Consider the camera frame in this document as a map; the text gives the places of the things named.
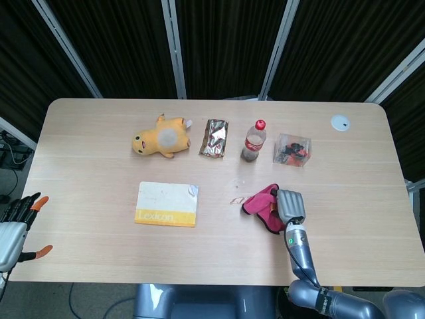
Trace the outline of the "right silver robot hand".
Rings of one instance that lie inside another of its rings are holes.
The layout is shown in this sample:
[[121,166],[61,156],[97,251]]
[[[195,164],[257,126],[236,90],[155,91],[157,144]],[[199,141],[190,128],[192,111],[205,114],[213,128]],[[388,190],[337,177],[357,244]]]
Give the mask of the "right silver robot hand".
[[278,215],[283,224],[304,222],[305,207],[301,193],[287,189],[273,189],[270,194],[276,198]]

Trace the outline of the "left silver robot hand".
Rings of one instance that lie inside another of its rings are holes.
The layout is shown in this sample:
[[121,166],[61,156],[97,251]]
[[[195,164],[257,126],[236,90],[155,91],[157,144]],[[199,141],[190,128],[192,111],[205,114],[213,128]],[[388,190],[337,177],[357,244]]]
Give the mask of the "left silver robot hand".
[[35,193],[12,201],[1,214],[1,273],[10,272],[17,263],[39,259],[51,252],[47,245],[39,251],[23,252],[27,235],[49,197]]

